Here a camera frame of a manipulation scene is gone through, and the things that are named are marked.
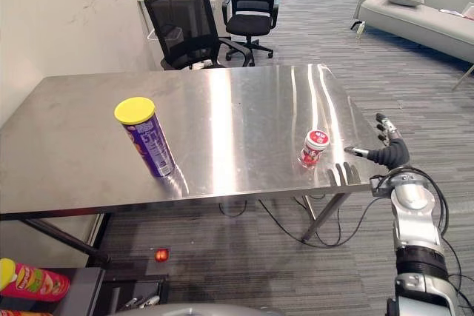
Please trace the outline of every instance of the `robotic hand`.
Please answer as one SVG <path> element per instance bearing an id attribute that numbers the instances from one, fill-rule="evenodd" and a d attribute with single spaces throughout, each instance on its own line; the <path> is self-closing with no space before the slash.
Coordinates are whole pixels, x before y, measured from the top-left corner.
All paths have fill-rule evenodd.
<path id="1" fill-rule="evenodd" d="M 397 276 L 395 298 L 387 300 L 387 316 L 456 316 L 457 295 L 448 281 L 440 232 L 433 223 L 435 198 L 427 189 L 427 175 L 408 165 L 407 146 L 392 122 L 382 114 L 377 114 L 376 119 L 377 128 L 383 132 L 379 138 L 387 140 L 388 147 L 344 150 L 389 170 L 384 177 L 370 179 L 372 194 L 390 198 L 395 217 Z"/>

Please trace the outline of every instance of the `chair base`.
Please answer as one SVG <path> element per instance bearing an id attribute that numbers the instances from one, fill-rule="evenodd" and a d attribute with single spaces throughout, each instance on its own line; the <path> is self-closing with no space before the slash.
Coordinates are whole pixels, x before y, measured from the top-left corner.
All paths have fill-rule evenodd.
<path id="1" fill-rule="evenodd" d="M 241 41 L 234 41 L 237 44 L 241 44 L 242 46 L 248 48 L 250 51 L 253 52 L 253 50 L 260 50 L 260 51 L 267 51 L 268 52 L 268 58 L 273 57 L 273 50 L 267 47 L 260 46 L 260 41 L 259 40 L 254 40 L 252 41 L 252 38 L 250 36 L 247 36 L 247 42 L 241 42 Z M 227 61 L 230 61 L 232 58 L 232 55 L 236 53 L 236 50 L 230 50 L 229 52 L 226 53 L 225 59 Z M 255 66 L 255 61 L 251 61 L 249 63 L 249 66 L 254 67 Z"/>

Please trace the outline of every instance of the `black cable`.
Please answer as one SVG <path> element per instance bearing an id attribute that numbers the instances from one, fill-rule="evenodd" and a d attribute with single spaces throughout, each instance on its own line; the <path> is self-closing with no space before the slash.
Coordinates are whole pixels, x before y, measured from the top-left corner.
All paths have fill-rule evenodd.
<path id="1" fill-rule="evenodd" d="M 323 200 L 324 198 L 326 198 L 326 194 L 323 194 L 323 196 L 321 196 L 320 198 L 317 198 L 316 196 L 312 196 L 312 195 L 308 195 L 308 196 L 314 200 Z"/>
<path id="2" fill-rule="evenodd" d="M 302 203 L 300 203 L 299 200 L 298 200 L 296 197 L 293 196 L 293 200 L 294 200 L 299 206 L 301 206 L 303 209 L 306 210 L 306 206 L 303 205 Z M 342 228 L 341 228 L 341 220 L 340 220 L 340 218 L 339 218 L 340 211 L 341 211 L 340 209 L 338 209 L 338 211 L 337 211 L 337 219 L 338 219 L 338 239 L 336 240 L 335 243 L 324 242 L 324 241 L 322 240 L 322 238 L 319 237 L 318 231 L 316 231 L 316 237 L 319 239 L 319 242 L 321 242 L 321 243 L 324 244 L 325 246 L 333 247 L 333 246 L 337 246 L 337 244 L 338 244 L 339 242 L 341 242 L 341 238 L 342 238 Z"/>
<path id="3" fill-rule="evenodd" d="M 318 231 L 316 230 L 316 237 L 319 239 L 319 242 L 321 242 L 322 244 L 324 244 L 325 246 L 328 246 L 328 247 L 333 247 L 333 246 L 337 246 L 339 242 L 341 242 L 341 238 L 342 238 L 342 228 L 341 228 L 341 220 L 339 219 L 339 215 L 340 215 L 340 209 L 338 209 L 337 211 L 337 218 L 338 218 L 338 239 L 335 243 L 331 244 L 331 243 L 327 243 L 327 242 L 324 242 L 321 237 L 319 237 L 318 235 Z"/>
<path id="4" fill-rule="evenodd" d="M 299 200 L 296 198 L 296 196 L 292 196 L 292 198 L 299 206 L 301 206 L 303 209 L 306 210 L 306 206 L 300 203 Z"/>
<path id="5" fill-rule="evenodd" d="M 451 243 L 449 243 L 448 241 L 446 241 L 446 238 L 444 237 L 441 237 L 443 239 L 443 241 L 448 245 L 448 247 L 451 249 L 451 251 L 453 252 L 454 254 L 454 258 L 456 259 L 456 263 L 458 264 L 458 274 L 459 275 L 462 275 L 462 270 L 461 270 L 461 262 L 459 261 L 459 257 L 458 257 L 458 254 L 456 253 L 456 251 L 454 250 L 453 246 L 451 246 Z M 459 283 L 458 283 L 458 290 L 461 291 L 461 283 L 462 283 L 462 278 L 459 278 Z"/>
<path id="6" fill-rule="evenodd" d="M 310 246 L 310 247 L 313 247 L 313 248 L 329 249 L 329 248 L 334 248 L 334 247 L 342 246 L 343 244 L 346 244 L 347 242 L 349 242 L 350 239 L 351 239 L 352 237 L 354 237 L 354 235 L 357 233 L 358 229 L 360 228 L 360 226 L 361 226 L 361 224 L 362 224 L 362 221 L 364 220 L 365 214 L 367 214 L 368 209 L 369 209 L 376 201 L 379 201 L 379 200 L 382 200 L 382 199 L 388 199 L 388 198 L 382 197 L 382 198 L 376 198 L 376 199 L 372 200 L 372 201 L 367 205 L 367 207 L 365 208 L 364 212 L 362 213 L 361 219 L 358 221 L 357 227 L 354 229 L 354 232 L 353 232 L 348 238 L 346 238 L 344 241 L 342 241 L 342 242 L 340 242 L 340 243 L 338 243 L 337 245 L 334 245 L 334 246 L 332 246 L 332 245 L 331 245 L 331 246 L 319 246 L 319 245 L 317 245 L 317 244 L 311 244 L 311 243 L 305 242 L 305 241 L 303 241 L 302 239 L 293 236 L 291 233 L 288 232 L 287 229 L 285 229 L 285 228 L 283 227 L 283 225 L 281 225 L 281 223 L 278 222 L 278 220 L 276 219 L 276 217 L 273 216 L 273 214 L 272 214 L 272 213 L 269 211 L 269 209 L 265 206 L 265 204 L 263 203 L 263 201 L 258 200 L 258 202 L 262 205 L 262 207 L 265 209 L 265 211 L 268 213 L 268 215 L 272 218 L 272 220 L 277 224 L 277 226 L 280 227 L 280 229 L 281 229 L 286 235 L 288 235 L 289 237 L 291 237 L 293 240 L 298 241 L 299 243 L 305 244 L 305 245 Z"/>
<path id="7" fill-rule="evenodd" d="M 237 218 L 238 216 L 242 215 L 245 210 L 247 210 L 247 200 L 245 201 L 245 205 L 244 205 L 244 208 L 242 211 L 240 211 L 240 213 L 238 213 L 237 215 L 228 215 L 224 212 L 224 210 L 222 209 L 222 205 L 221 203 L 219 203 L 219 210 L 221 212 L 221 214 L 223 214 L 224 216 L 227 216 L 228 218 Z"/>
<path id="8" fill-rule="evenodd" d="M 466 278 L 468 280 L 471 280 L 473 283 L 474 283 L 474 279 L 472 279 L 471 277 L 468 277 L 467 275 L 464 275 L 464 274 L 449 274 L 448 277 L 461 277 L 461 278 Z"/>
<path id="9" fill-rule="evenodd" d="M 462 306 L 460 305 L 460 307 L 462 308 L 468 308 L 471 310 L 471 312 L 474 314 L 474 306 L 471 304 L 471 302 L 469 301 L 469 299 L 467 298 L 467 296 L 461 291 L 459 290 L 458 288 L 455 287 L 455 285 L 453 283 L 451 283 L 449 280 L 447 281 L 449 284 L 451 284 L 453 286 L 453 288 L 456 290 L 456 292 L 458 293 L 459 296 L 461 296 L 464 301 L 466 301 L 466 304 L 467 306 Z"/>

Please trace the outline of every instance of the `table leg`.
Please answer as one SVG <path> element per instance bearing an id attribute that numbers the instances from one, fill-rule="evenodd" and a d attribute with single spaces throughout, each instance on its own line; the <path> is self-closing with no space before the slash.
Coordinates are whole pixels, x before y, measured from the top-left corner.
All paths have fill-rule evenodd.
<path id="1" fill-rule="evenodd" d="M 306 231 L 306 233 L 301 238 L 303 242 L 309 241 L 312 236 L 316 233 L 316 230 L 322 226 L 324 222 L 334 213 L 336 210 L 341 207 L 341 205 L 347 200 L 350 196 L 350 192 L 338 193 L 333 196 L 333 198 L 327 203 L 321 214 L 318 215 L 317 218 L 311 223 L 310 228 Z"/>
<path id="2" fill-rule="evenodd" d="M 306 206 L 306 211 L 310 216 L 311 221 L 314 221 L 316 219 L 316 213 L 314 212 L 313 205 L 311 205 L 308 195 L 303 196 L 303 203 Z"/>
<path id="3" fill-rule="evenodd" d="M 90 257 L 96 258 L 102 263 L 109 263 L 109 255 L 100 252 L 97 248 L 91 247 L 90 245 L 84 243 L 78 238 L 64 232 L 58 227 L 54 226 L 52 223 L 46 222 L 42 219 L 32 219 L 32 220 L 21 220 L 22 223 L 27 224 L 30 227 L 54 238 L 57 241 L 60 241 L 64 244 L 67 244 L 69 247 L 77 249 L 78 251 L 89 255 Z"/>

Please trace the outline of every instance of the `power cord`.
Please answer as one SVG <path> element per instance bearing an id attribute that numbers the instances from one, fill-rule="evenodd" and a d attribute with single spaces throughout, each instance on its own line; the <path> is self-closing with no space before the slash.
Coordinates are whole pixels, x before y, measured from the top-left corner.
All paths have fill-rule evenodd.
<path id="1" fill-rule="evenodd" d="M 320 248 L 320 249 L 330 249 L 330 248 L 335 248 L 335 247 L 339 247 L 339 246 L 342 246 L 344 244 L 346 244 L 347 242 L 349 242 L 352 237 L 354 237 L 354 235 L 356 235 L 358 229 L 360 228 L 361 224 L 362 224 L 362 221 L 364 220 L 365 218 L 365 215 L 367 214 L 367 211 L 369 210 L 369 208 L 376 202 L 376 201 L 379 201 L 379 200 L 389 200 L 388 198 L 385 198 L 385 197 L 382 197 L 382 198 L 376 198 L 374 200 L 372 200 L 368 205 L 367 207 L 365 208 L 364 212 L 362 213 L 362 216 L 360 218 L 360 220 L 358 221 L 357 223 L 357 227 L 354 229 L 353 233 L 348 237 L 346 238 L 344 241 L 342 242 L 338 242 L 338 243 L 335 243 L 335 244 L 328 244 L 327 246 L 326 245 L 323 245 L 323 246 L 320 246 L 318 244 L 312 244 L 312 243 L 308 243 L 308 242 L 305 242 L 303 241 L 302 239 L 300 238 L 297 238 L 295 237 L 294 235 L 292 235 L 291 233 L 288 232 L 287 229 L 285 229 L 283 227 L 283 225 L 281 225 L 280 222 L 278 222 L 278 220 L 276 219 L 275 216 L 273 216 L 273 214 L 269 211 L 269 209 L 265 206 L 265 204 L 263 203 L 262 200 L 258 200 L 258 202 L 262 205 L 262 207 L 265 209 L 265 211 L 268 213 L 268 215 L 272 218 L 272 220 L 277 224 L 278 227 L 280 227 L 280 229 L 286 234 L 288 235 L 289 237 L 291 237 L 293 240 L 295 241 L 298 241 L 299 243 L 301 244 L 304 244 L 306 246 L 310 246 L 310 247 L 313 247 L 313 248 Z"/>
<path id="2" fill-rule="evenodd" d="M 314 198 L 314 197 L 312 197 L 311 195 L 308 195 L 308 196 L 310 196 L 311 198 L 313 198 L 313 199 L 315 199 L 315 200 L 321 200 L 321 199 L 322 199 L 322 198 Z M 301 206 L 303 209 L 306 210 L 306 206 L 303 205 L 302 203 L 300 203 L 299 200 L 298 200 L 297 198 L 295 198 L 294 196 L 293 196 L 293 200 L 296 201 L 296 203 L 298 203 L 299 206 Z M 338 209 L 338 211 L 337 211 L 338 239 L 337 239 L 337 241 L 336 241 L 335 243 L 324 242 L 324 241 L 322 240 L 322 238 L 319 237 L 318 231 L 316 231 L 316 237 L 318 238 L 319 242 L 321 242 L 321 243 L 324 244 L 325 246 L 332 247 L 332 246 L 337 245 L 339 242 L 341 242 L 341 238 L 342 238 L 342 228 L 341 228 L 340 212 L 341 212 L 341 210 Z"/>
<path id="3" fill-rule="evenodd" d="M 238 216 L 242 215 L 245 210 L 247 210 L 247 200 L 245 201 L 245 205 L 244 205 L 244 208 L 242 211 L 240 211 L 240 213 L 238 213 L 237 215 L 228 215 L 224 212 L 224 210 L 222 209 L 222 204 L 219 203 L 219 211 L 221 212 L 221 214 L 223 214 L 224 216 L 227 216 L 228 218 L 237 218 Z"/>
<path id="4" fill-rule="evenodd" d="M 461 270 L 461 261 L 459 260 L 458 254 L 454 250 L 453 246 L 451 246 L 451 243 L 446 241 L 446 238 L 441 237 L 441 239 L 447 244 L 447 246 L 451 249 L 451 252 L 454 254 L 454 258 L 456 259 L 456 263 L 458 264 L 458 275 L 462 275 L 462 270 Z M 461 291 L 461 283 L 462 283 L 462 278 L 459 278 L 459 283 L 458 283 L 458 288 L 459 292 Z"/>
<path id="5" fill-rule="evenodd" d="M 469 301 L 469 299 L 467 298 L 467 296 L 461 291 L 459 290 L 458 288 L 456 288 L 456 286 L 451 283 L 450 281 L 448 281 L 449 284 L 451 284 L 453 286 L 453 288 L 456 290 L 456 292 L 458 293 L 459 296 L 461 296 L 463 298 L 463 300 L 466 302 L 467 306 L 463 306 L 463 305 L 460 305 L 459 307 L 462 307 L 463 309 L 470 309 L 471 312 L 474 314 L 474 306 L 471 304 L 471 302 Z"/>

